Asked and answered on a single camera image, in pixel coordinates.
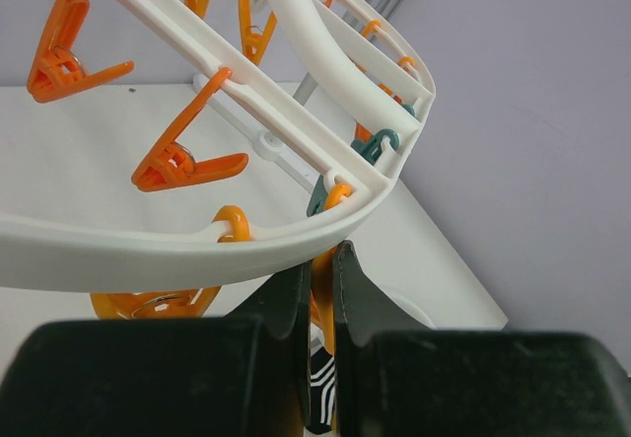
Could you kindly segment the white drying rack stand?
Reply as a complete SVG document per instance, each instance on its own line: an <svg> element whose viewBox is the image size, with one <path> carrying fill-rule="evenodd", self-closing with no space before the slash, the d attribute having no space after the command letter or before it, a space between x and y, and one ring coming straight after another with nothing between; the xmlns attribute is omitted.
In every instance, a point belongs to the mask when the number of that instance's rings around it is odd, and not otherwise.
<svg viewBox="0 0 631 437"><path fill-rule="evenodd" d="M221 67L232 76L222 88L260 129L236 122L264 159L296 180L310 165L332 188L352 186L358 200L377 201L393 189L435 100L434 80L401 34L365 0L268 0L272 20L282 27L303 64L325 90L371 135L398 134L394 151L385 139L372 166L343 139L293 99L247 56L260 52L272 34L245 36L235 48L189 9L178 17L185 52L207 78Z"/></svg>

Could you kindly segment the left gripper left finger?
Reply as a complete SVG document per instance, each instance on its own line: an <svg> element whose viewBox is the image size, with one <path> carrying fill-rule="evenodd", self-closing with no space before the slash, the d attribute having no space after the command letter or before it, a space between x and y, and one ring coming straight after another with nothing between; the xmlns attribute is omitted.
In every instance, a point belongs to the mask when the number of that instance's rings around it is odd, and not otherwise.
<svg viewBox="0 0 631 437"><path fill-rule="evenodd" d="M272 274L229 315L251 327L243 345L240 436L301 436L311 419L311 274Z"/></svg>

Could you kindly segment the orange clothes peg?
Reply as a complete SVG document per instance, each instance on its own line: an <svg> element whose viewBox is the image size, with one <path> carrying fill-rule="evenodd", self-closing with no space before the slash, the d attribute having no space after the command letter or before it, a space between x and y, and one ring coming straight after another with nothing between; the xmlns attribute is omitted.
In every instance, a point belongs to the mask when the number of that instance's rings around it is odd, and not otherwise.
<svg viewBox="0 0 631 437"><path fill-rule="evenodd" d="M131 176L132 183L143 192L187 187L228 179L240 174L249 161L248 154L235 153L214 159L196 161L177 139L206 107L232 70L221 67L193 100L166 128Z"/></svg>
<svg viewBox="0 0 631 437"><path fill-rule="evenodd" d="M288 400L292 408L288 420L291 434L302 436L310 423L311 411L311 343L319 338L335 359L334 259L341 252L336 246L292 269L297 287L297 302L289 329Z"/></svg>
<svg viewBox="0 0 631 437"><path fill-rule="evenodd" d="M219 243L250 240L245 213L235 205L222 207L213 219L230 224ZM221 286L144 293L92 293L95 314L102 320L200 318L216 299Z"/></svg>
<svg viewBox="0 0 631 437"><path fill-rule="evenodd" d="M38 43L27 81L28 92L40 104L85 92L118 79L134 68L125 61L89 72L73 45L90 11L90 0L55 0Z"/></svg>

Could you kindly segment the white oval clip hanger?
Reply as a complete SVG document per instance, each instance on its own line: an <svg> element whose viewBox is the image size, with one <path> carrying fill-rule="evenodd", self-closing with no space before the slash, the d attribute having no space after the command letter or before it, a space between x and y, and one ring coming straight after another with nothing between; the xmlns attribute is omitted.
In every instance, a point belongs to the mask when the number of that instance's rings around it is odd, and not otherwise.
<svg viewBox="0 0 631 437"><path fill-rule="evenodd" d="M297 102L181 0L1 0L1 283L61 292L225 285L347 238L393 190L436 96L364 0L269 0L375 158Z"/></svg>

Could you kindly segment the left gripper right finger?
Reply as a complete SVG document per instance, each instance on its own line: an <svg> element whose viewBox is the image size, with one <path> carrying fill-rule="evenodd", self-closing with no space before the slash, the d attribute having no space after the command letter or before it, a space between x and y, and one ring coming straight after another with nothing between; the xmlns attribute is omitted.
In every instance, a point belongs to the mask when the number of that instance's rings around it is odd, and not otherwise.
<svg viewBox="0 0 631 437"><path fill-rule="evenodd" d="M336 424L341 436L383 436L386 390L372 340L429 328L400 308L365 273L352 242L332 259Z"/></svg>

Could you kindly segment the teal clothes peg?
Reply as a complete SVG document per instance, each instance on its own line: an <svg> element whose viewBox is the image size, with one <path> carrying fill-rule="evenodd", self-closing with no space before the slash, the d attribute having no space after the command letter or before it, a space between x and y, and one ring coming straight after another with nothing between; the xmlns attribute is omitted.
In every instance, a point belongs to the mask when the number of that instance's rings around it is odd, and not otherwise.
<svg viewBox="0 0 631 437"><path fill-rule="evenodd" d="M390 147L396 151L399 147L398 134L391 129L382 129L374 135L370 135L366 141L354 139L350 146L372 166L383 153L382 142L389 142Z"/></svg>

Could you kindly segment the black striped sock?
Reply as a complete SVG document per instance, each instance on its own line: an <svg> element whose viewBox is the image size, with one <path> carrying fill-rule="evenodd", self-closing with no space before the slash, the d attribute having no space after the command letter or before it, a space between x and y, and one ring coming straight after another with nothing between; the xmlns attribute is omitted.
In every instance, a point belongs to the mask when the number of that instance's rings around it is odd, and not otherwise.
<svg viewBox="0 0 631 437"><path fill-rule="evenodd" d="M311 404L307 430L313 435L332 431L335 416L335 359L319 338L311 343Z"/></svg>

